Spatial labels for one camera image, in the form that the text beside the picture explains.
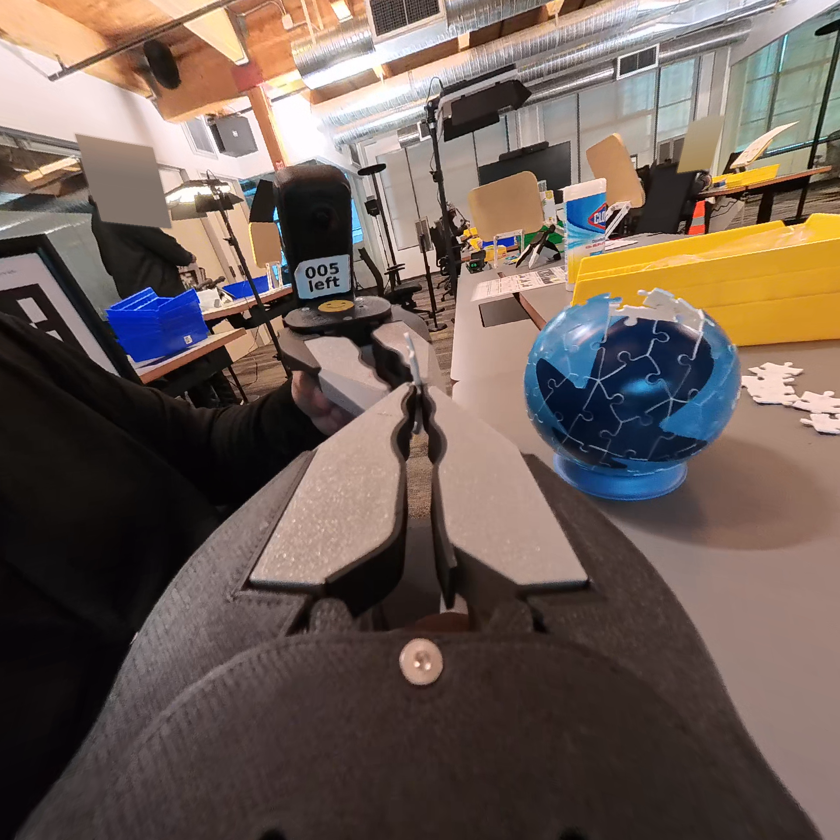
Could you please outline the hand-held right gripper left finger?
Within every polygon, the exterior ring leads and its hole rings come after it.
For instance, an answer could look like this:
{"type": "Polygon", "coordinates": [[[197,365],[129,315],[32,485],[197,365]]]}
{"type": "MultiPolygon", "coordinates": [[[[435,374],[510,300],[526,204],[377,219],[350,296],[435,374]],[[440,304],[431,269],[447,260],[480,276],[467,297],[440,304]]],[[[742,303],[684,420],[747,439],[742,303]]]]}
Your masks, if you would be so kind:
{"type": "Polygon", "coordinates": [[[317,447],[249,575],[252,588],[336,599],[354,616],[396,588],[416,400],[416,387],[401,385],[317,447]]]}

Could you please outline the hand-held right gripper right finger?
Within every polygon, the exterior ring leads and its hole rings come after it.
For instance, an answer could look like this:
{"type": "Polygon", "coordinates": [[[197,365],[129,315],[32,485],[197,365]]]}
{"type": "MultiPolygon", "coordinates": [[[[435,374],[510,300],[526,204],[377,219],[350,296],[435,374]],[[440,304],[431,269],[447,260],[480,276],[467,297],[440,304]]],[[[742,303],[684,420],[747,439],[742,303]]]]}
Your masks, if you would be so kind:
{"type": "Polygon", "coordinates": [[[435,385],[423,387],[422,408],[442,604],[494,608],[588,587],[590,577],[518,447],[435,385]]]}

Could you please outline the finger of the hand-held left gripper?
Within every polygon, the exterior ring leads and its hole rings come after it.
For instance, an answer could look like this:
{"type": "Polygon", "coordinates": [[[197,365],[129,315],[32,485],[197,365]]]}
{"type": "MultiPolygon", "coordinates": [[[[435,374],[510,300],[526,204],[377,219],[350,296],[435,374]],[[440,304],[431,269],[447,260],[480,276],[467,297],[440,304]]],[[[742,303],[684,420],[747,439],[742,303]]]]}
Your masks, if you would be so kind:
{"type": "Polygon", "coordinates": [[[319,367],[321,392],[352,417],[359,417],[390,395],[391,387],[364,361],[361,348],[350,339],[317,337],[305,345],[319,367]]]}
{"type": "Polygon", "coordinates": [[[423,385],[448,392],[448,379],[441,372],[434,347],[411,327],[381,325],[371,335],[371,347],[376,373],[388,385],[413,382],[416,366],[423,385]]]}

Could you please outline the single white puzzle piece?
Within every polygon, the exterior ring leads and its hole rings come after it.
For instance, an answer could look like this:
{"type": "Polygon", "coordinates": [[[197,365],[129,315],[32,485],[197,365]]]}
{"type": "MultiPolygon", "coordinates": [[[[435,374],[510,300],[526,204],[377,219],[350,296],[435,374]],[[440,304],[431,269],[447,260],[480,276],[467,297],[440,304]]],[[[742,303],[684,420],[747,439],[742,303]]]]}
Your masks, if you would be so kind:
{"type": "Polygon", "coordinates": [[[404,332],[404,340],[407,349],[407,364],[412,377],[416,392],[416,409],[415,421],[413,426],[413,435],[417,436],[424,430],[424,414],[423,414],[423,396],[424,383],[422,380],[415,343],[413,341],[413,332],[406,329],[404,332]]]}

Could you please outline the blue round ball stand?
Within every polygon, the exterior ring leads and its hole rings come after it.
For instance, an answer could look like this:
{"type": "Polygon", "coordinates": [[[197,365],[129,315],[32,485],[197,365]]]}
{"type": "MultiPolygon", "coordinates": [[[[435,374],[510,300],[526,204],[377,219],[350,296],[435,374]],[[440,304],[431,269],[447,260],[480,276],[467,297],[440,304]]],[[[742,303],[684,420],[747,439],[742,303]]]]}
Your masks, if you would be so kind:
{"type": "Polygon", "coordinates": [[[667,496],[684,483],[688,474],[686,463],[653,472],[595,469],[559,453],[553,455],[553,469],[571,487],[610,501],[646,501],[667,496]]]}

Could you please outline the blue puzzle ball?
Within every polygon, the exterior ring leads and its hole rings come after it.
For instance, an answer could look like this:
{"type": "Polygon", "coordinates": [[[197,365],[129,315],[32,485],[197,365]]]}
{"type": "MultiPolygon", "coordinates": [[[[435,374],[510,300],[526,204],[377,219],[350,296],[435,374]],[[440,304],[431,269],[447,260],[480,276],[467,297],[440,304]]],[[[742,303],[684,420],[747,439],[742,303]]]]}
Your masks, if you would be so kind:
{"type": "Polygon", "coordinates": [[[739,352],[704,311],[656,288],[604,294],[539,332],[526,362],[529,419],[554,450],[595,469],[653,472],[714,443],[741,390],[739,352]]]}

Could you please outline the pile of puzzle pieces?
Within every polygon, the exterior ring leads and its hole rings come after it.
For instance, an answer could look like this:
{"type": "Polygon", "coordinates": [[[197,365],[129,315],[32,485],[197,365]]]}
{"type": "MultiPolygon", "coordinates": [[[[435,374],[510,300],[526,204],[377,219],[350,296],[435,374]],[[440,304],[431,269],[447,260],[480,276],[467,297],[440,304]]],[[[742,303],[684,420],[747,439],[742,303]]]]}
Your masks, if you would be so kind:
{"type": "Polygon", "coordinates": [[[781,406],[799,414],[799,424],[821,436],[839,436],[839,398],[834,391],[802,390],[797,381],[802,367],[786,361],[764,362],[749,367],[741,378],[741,388],[754,403],[781,406]]]}

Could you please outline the person's left forearm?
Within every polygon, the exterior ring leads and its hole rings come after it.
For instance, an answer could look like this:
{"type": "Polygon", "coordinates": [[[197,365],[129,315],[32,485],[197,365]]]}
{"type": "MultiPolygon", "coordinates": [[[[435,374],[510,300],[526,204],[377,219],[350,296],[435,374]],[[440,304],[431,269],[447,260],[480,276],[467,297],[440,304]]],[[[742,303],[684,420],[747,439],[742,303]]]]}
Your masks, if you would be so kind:
{"type": "Polygon", "coordinates": [[[297,397],[196,408],[2,315],[2,537],[210,532],[326,439],[297,397]]]}

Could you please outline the black swivel chair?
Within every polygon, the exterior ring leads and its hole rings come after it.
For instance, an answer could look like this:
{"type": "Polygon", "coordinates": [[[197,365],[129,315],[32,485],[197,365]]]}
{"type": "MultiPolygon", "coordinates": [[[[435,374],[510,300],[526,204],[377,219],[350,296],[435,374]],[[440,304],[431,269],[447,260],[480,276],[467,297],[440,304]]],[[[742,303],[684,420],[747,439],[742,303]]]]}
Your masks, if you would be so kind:
{"type": "Polygon", "coordinates": [[[424,286],[418,280],[402,280],[400,271],[404,267],[403,265],[386,268],[387,277],[385,277],[365,247],[360,245],[357,251],[358,257],[373,277],[374,285],[367,287],[367,291],[375,292],[379,297],[410,312],[421,311],[414,300],[414,296],[422,292],[424,286]]]}

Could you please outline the stack of blue bins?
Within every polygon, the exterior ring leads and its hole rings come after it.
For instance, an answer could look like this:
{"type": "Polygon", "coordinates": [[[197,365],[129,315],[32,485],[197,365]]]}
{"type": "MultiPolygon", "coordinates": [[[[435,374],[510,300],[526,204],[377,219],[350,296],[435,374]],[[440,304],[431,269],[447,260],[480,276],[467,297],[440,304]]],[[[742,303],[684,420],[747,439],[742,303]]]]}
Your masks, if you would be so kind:
{"type": "Polygon", "coordinates": [[[105,312],[117,341],[136,364],[185,352],[210,333],[194,289],[160,297],[147,287],[105,312]]]}

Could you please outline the black studio light panel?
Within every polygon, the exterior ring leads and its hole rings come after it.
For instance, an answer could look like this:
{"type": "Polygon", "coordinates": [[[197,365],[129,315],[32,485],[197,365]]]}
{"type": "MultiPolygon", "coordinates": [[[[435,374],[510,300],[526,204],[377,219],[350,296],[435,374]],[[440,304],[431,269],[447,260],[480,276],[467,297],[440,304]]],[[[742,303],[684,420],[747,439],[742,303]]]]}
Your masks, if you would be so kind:
{"type": "Polygon", "coordinates": [[[519,110],[531,95],[531,90],[519,79],[510,78],[447,103],[444,141],[456,140],[499,123],[502,113],[519,110]]]}

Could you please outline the disinfecting wipes canister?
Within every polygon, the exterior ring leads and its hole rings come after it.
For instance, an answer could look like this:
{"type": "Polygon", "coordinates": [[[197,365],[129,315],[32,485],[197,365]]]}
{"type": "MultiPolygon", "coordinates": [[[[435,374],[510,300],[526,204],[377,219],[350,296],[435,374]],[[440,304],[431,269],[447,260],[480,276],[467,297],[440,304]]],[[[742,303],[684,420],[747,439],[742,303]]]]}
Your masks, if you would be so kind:
{"type": "Polygon", "coordinates": [[[629,210],[629,202],[607,202],[607,182],[596,178],[563,189],[563,236],[566,288],[576,283],[582,260],[603,253],[607,237],[629,210]]]}

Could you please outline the yellow plastic bin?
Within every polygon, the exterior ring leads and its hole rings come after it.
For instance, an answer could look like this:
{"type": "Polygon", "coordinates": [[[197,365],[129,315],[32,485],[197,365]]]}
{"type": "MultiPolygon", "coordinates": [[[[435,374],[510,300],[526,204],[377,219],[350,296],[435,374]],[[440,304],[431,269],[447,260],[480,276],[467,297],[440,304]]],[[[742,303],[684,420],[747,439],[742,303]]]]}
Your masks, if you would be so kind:
{"type": "Polygon", "coordinates": [[[839,339],[839,290],[701,307],[735,346],[839,339]]]}
{"type": "Polygon", "coordinates": [[[838,263],[839,216],[814,213],[587,257],[572,303],[606,294],[634,306],[656,288],[707,311],[807,298],[838,292],[838,263]]]}

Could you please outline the yellow flat tray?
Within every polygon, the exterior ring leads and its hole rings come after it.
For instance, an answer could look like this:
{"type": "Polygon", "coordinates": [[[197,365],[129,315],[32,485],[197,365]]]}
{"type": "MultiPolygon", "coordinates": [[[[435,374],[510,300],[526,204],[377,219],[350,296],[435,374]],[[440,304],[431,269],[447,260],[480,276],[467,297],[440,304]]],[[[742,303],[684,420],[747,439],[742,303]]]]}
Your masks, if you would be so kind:
{"type": "Polygon", "coordinates": [[[757,183],[772,181],[778,175],[780,164],[762,166],[757,169],[746,169],[738,172],[728,172],[713,179],[710,189],[721,190],[734,187],[751,186],[757,183]]]}

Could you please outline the black wall speaker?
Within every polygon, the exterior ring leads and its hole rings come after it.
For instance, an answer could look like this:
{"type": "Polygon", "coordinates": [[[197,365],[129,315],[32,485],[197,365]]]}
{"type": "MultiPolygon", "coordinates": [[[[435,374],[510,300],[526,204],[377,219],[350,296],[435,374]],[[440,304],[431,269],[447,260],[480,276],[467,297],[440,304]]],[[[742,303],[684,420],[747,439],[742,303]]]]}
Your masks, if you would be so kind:
{"type": "Polygon", "coordinates": [[[239,158],[258,151],[253,130],[243,115],[211,118],[207,120],[207,126],[220,154],[239,158]]]}

